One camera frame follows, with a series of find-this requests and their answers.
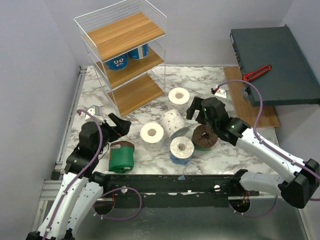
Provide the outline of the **brown paper roll green base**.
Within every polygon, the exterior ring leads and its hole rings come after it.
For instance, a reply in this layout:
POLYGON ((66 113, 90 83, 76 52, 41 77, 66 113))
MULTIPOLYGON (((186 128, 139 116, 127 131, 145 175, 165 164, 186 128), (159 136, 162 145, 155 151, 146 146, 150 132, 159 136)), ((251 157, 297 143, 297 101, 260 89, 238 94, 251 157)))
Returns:
POLYGON ((192 134, 191 141, 199 151, 209 151, 217 143, 218 136, 205 124, 198 125, 192 134))

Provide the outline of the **blue-bottom paper roll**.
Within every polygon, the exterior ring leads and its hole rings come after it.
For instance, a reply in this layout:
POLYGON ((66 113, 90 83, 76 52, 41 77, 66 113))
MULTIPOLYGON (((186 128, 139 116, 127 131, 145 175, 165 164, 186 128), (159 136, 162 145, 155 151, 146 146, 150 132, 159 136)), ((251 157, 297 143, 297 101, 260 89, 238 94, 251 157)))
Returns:
POLYGON ((178 136, 170 143, 169 158, 174 164, 186 165, 191 160, 194 150, 195 146, 189 138, 178 136))

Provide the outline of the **blue cartoon-face paper roll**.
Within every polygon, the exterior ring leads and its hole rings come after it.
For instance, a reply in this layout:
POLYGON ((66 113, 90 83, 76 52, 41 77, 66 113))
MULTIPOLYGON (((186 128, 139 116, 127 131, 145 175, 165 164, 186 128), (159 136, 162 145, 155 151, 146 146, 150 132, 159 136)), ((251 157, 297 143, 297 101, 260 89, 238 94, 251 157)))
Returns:
POLYGON ((105 64, 110 70, 121 70, 128 65, 128 62, 129 62, 128 54, 124 53, 111 60, 106 61, 105 64))

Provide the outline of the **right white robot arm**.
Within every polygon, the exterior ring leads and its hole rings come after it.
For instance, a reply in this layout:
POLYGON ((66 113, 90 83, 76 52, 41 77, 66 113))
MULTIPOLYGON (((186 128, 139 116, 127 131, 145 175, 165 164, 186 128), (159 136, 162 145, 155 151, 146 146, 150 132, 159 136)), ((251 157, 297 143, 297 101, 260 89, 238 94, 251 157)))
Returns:
POLYGON ((320 164, 291 155, 263 138, 248 123, 238 117, 230 117, 225 104, 216 97, 195 97, 186 111, 192 119, 207 125, 222 141, 246 150, 271 167, 276 174, 264 175, 239 170, 230 183, 230 191, 241 196, 247 191, 280 195, 291 206, 303 209, 320 186, 320 164))

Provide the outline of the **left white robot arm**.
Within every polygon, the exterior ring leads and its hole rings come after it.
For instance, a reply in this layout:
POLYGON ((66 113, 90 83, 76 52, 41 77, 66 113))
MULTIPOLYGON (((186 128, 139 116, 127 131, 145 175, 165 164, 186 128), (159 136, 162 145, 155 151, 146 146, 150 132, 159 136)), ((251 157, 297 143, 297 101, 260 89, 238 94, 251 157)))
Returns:
POLYGON ((131 122, 110 113, 108 117, 114 123, 110 126, 106 120, 98 122, 89 112, 86 115, 92 121, 81 126, 52 207, 39 228, 27 235, 28 240, 73 240, 95 201, 110 194, 111 185, 94 170, 104 147, 126 136, 131 122))

